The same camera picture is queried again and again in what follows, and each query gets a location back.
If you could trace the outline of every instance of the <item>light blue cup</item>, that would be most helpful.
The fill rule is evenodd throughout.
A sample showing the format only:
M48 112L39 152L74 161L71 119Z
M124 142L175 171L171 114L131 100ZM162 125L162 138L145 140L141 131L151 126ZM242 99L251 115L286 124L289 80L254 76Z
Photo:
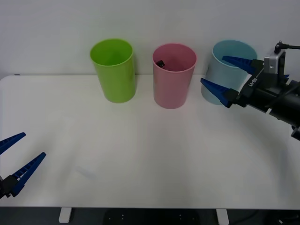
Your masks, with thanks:
M205 79L227 88L238 90L247 77L247 72L222 60L222 57L234 56L249 60L257 59L256 51L249 45L235 40L226 40L217 43L212 49L212 57ZM217 97L204 86L201 88L203 97L216 105L221 105Z

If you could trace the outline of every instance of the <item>white wall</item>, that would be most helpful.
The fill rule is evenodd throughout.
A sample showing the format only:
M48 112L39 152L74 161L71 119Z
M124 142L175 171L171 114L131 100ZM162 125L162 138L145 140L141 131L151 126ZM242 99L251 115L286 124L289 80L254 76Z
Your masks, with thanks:
M134 46L139 74L166 42L194 48L202 73L223 39L259 57L279 40L300 45L300 0L0 0L0 74L94 73L90 48L115 37ZM286 72L298 71L300 51L289 50Z

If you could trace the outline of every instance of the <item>floor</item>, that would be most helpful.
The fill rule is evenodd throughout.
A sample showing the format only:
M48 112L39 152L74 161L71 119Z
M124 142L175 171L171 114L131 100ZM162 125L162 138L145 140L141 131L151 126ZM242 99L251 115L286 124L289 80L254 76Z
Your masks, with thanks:
M70 225L101 225L107 209L73 209ZM247 217L253 210L228 210L230 222ZM240 225L263 225L266 210ZM198 210L201 225L218 225L215 210ZM59 225L60 208L0 208L0 225Z

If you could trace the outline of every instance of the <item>green cup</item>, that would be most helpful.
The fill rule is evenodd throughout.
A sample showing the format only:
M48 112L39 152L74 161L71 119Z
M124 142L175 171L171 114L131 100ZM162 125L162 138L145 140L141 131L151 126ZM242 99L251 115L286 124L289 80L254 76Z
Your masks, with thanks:
M107 100L122 103L135 95L133 48L127 41L101 41L91 49L90 58Z

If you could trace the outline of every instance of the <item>black cable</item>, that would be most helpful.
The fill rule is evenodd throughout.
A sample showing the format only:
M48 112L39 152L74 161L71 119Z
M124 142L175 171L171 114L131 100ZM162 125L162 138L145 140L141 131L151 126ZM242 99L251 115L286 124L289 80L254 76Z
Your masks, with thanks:
M287 49L300 49L300 46L289 45Z
M252 217L254 217L257 213L259 212L259 210L255 210L252 214L250 214L249 216L243 218L243 219L239 219L233 223L229 223L229 225L237 225L237 224L240 224L242 222L245 222L246 220L249 220L251 219Z
M295 86L293 86L292 88L290 88L286 92L284 92L281 95L279 95L276 99L274 99L273 101L271 101L265 107L266 108L271 108L276 102L278 102L279 100L281 100L282 98L284 98L285 96L287 96L288 94L290 94L291 92L293 92L294 90L298 89L299 87L300 87L300 82L298 82Z

